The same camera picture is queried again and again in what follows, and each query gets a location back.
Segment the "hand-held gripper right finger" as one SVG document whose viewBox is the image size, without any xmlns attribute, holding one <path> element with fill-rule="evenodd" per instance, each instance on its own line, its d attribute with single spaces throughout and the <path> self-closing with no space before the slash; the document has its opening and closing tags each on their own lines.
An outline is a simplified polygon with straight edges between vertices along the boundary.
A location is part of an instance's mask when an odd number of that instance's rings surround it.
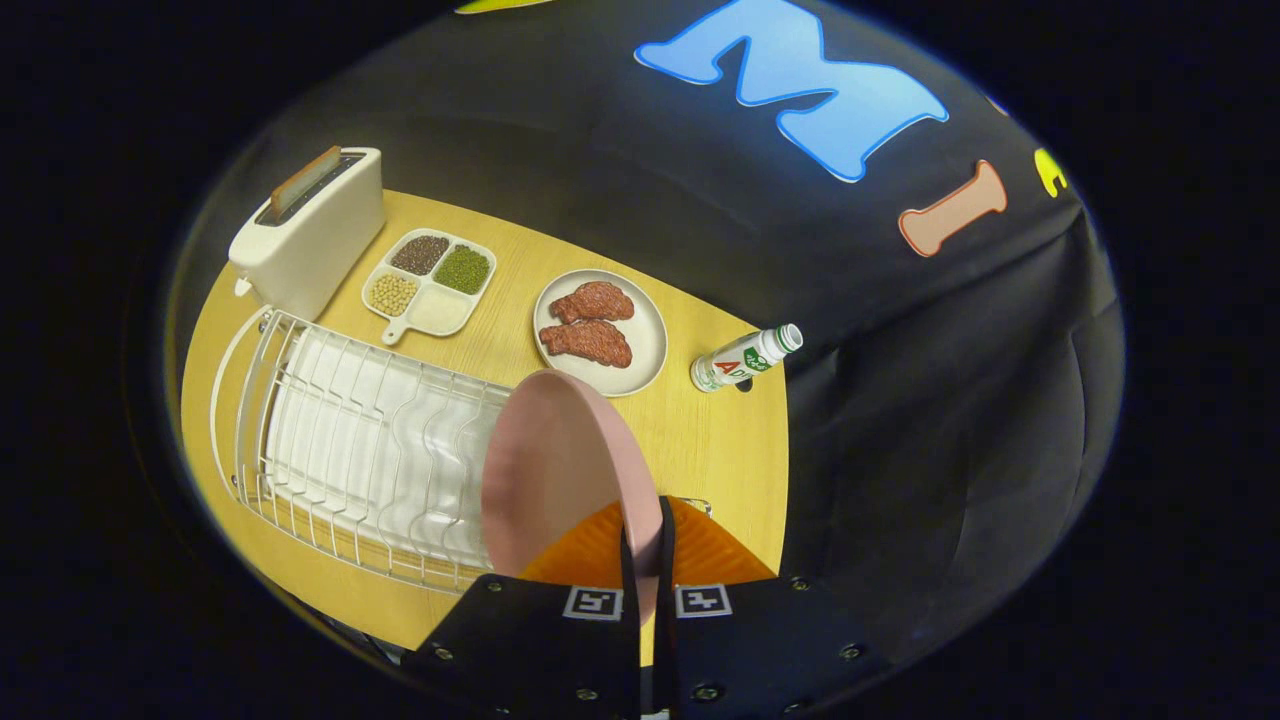
<svg viewBox="0 0 1280 720">
<path fill-rule="evenodd" d="M 814 577 L 677 582 L 682 501 L 660 500 L 655 705 L 672 719 L 820 719 L 890 674 L 850 607 Z"/>
</svg>

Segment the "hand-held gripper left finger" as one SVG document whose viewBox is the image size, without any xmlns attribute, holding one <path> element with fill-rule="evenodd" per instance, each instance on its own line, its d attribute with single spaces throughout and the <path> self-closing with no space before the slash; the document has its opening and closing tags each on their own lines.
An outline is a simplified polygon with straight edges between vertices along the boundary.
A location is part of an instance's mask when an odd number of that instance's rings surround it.
<svg viewBox="0 0 1280 720">
<path fill-rule="evenodd" d="M 522 571 L 481 575 L 401 664 L 452 719 L 635 719 L 637 577 L 618 503 Z"/>
</svg>

